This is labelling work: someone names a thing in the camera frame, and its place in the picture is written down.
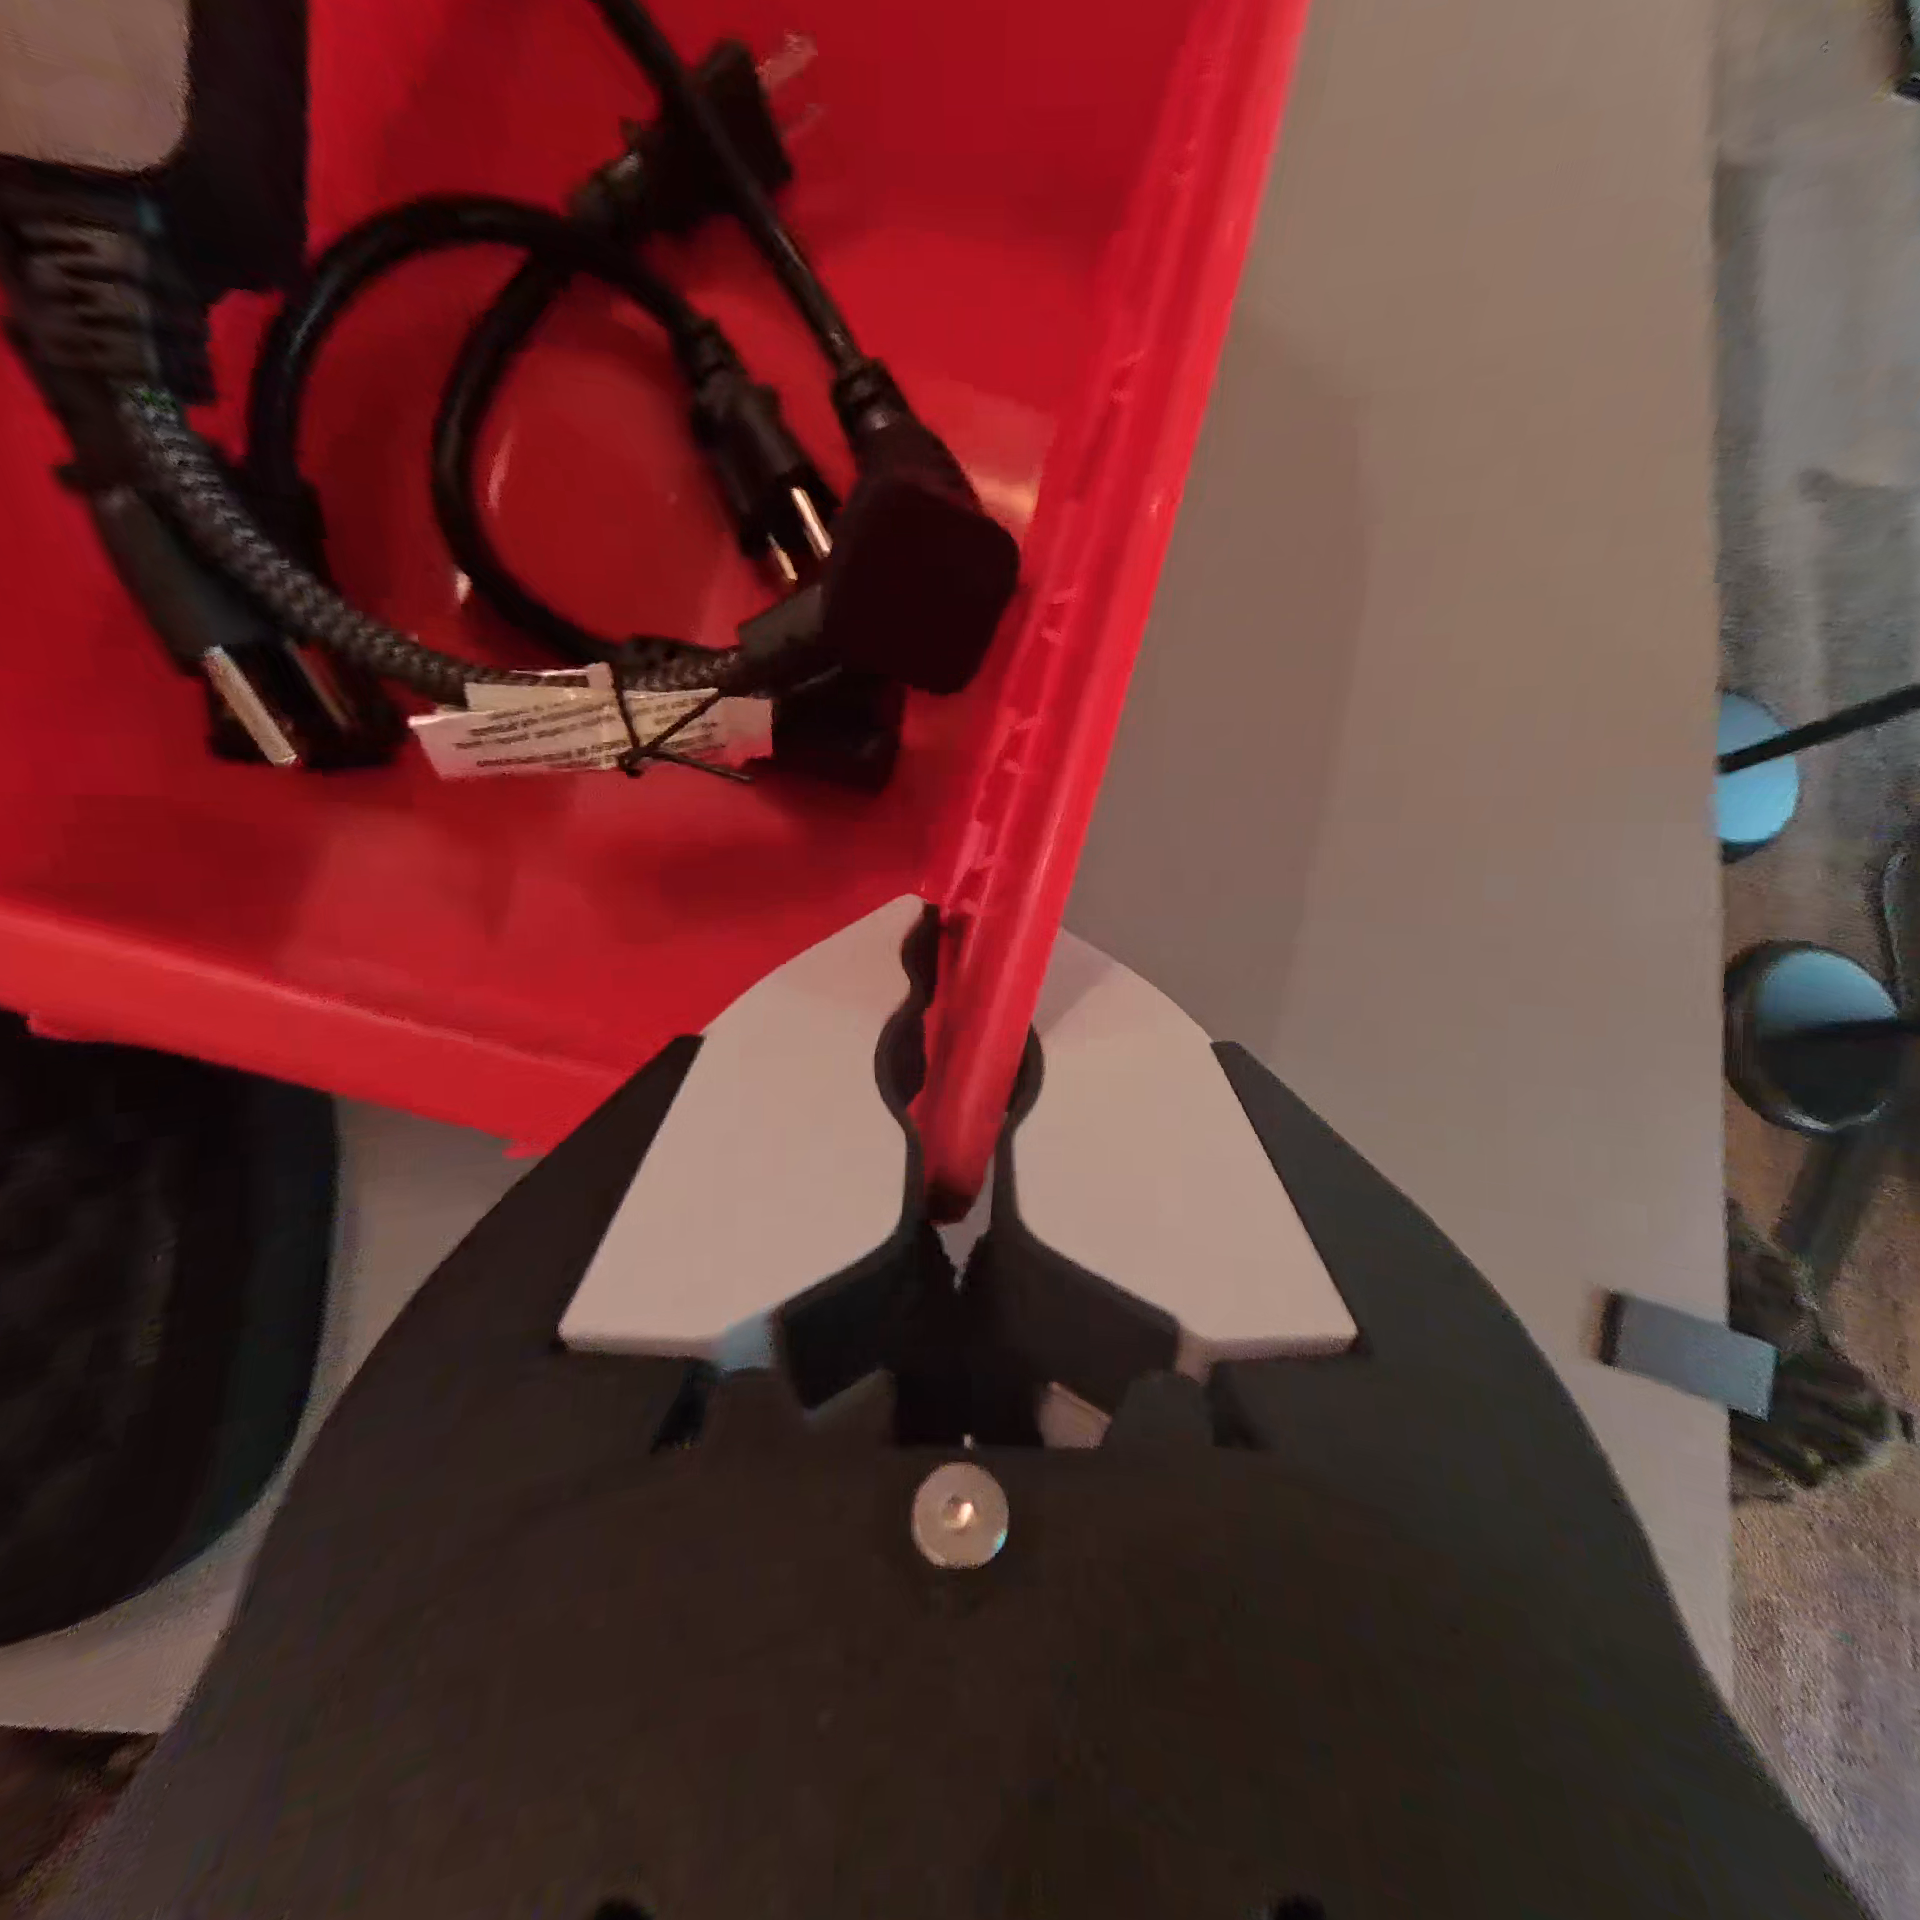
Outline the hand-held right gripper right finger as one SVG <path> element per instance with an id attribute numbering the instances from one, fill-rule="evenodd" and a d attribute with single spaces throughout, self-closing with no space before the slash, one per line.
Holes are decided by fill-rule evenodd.
<path id="1" fill-rule="evenodd" d="M 1205 1029 L 1064 934 L 989 1173 L 970 1284 L 1045 1398 L 1348 1356 L 1357 1326 Z"/>

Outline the black dimpled foam pad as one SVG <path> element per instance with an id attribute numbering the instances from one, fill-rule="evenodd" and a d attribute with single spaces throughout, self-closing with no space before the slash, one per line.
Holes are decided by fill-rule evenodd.
<path id="1" fill-rule="evenodd" d="M 190 1568 L 287 1461 L 323 1356 L 323 1089 L 3 1014 L 3 1643 Z"/>

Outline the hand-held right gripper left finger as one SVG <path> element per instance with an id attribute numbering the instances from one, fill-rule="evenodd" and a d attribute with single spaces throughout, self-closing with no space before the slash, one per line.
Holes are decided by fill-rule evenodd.
<path id="1" fill-rule="evenodd" d="M 912 1114 L 936 971 L 939 915 L 907 895 L 700 1034 L 558 1318 L 568 1356 L 681 1361 L 801 1411 L 952 1366 L 964 1281 Z"/>

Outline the black tape strip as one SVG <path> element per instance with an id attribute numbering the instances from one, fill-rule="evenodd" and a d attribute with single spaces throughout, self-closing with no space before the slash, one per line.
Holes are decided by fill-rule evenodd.
<path id="1" fill-rule="evenodd" d="M 1773 1411 L 1778 1374 L 1773 1341 L 1635 1294 L 1606 1294 L 1598 1358 L 1747 1420 Z"/>

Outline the red plastic bin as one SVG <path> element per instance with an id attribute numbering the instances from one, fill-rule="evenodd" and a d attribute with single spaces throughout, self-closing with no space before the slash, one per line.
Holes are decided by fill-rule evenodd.
<path id="1" fill-rule="evenodd" d="M 948 924 L 916 1120 L 978 1184 L 1188 479 L 1306 2 L 650 2 L 690 54 L 819 63 L 785 200 L 853 329 L 1022 538 L 978 678 L 912 696 L 874 800 L 690 770 L 441 776 L 219 759 L 3 345 L 3 1011 L 530 1149 L 804 948 L 896 897 Z M 645 88 L 590 2 L 308 2 L 311 246 L 420 191 L 552 204 Z M 511 270 L 446 251 L 323 341 L 301 473 L 375 616 L 543 664 L 450 559 L 427 432 Z M 519 579 L 615 640 L 731 640 L 726 531 L 659 327 L 581 288 L 476 456 Z"/>

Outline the black stand base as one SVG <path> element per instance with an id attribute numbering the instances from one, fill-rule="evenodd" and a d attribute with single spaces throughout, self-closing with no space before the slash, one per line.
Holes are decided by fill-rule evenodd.
<path id="1" fill-rule="evenodd" d="M 1912 716 L 1912 681 L 1807 723 L 1722 691 L 1722 863 L 1738 865 L 1788 828 L 1801 757 Z M 1885 856 L 1870 903 L 1885 972 L 1833 948 L 1762 940 L 1728 963 L 1722 989 L 1728 1086 L 1773 1128 L 1807 1140 L 1773 1239 L 1819 1300 L 1853 1256 L 1898 1152 L 1917 1149 L 1917 825 Z"/>

